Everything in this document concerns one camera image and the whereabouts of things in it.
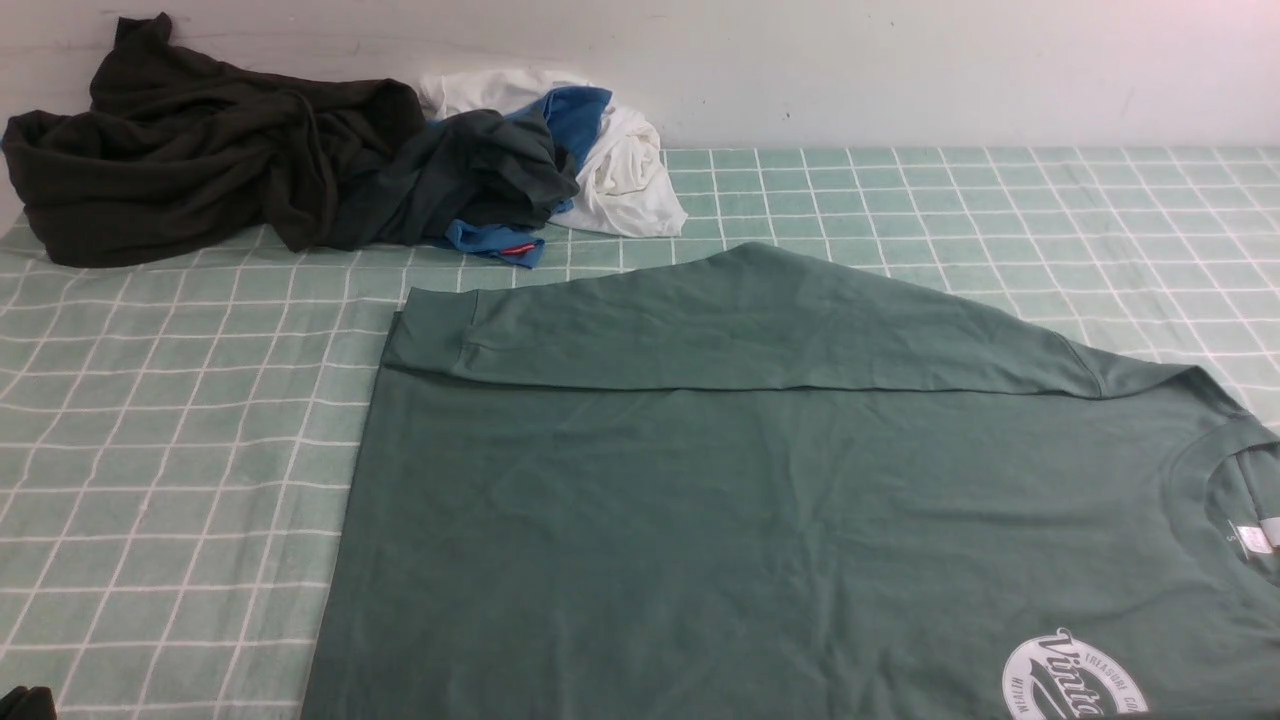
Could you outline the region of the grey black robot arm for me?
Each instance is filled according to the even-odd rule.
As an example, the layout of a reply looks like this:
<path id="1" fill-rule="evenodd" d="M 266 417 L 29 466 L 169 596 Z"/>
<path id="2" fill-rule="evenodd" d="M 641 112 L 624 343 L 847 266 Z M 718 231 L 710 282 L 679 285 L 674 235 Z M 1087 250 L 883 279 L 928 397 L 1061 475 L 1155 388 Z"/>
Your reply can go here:
<path id="1" fill-rule="evenodd" d="M 49 687 L 18 685 L 0 700 L 1 720 L 58 720 L 52 692 Z"/>

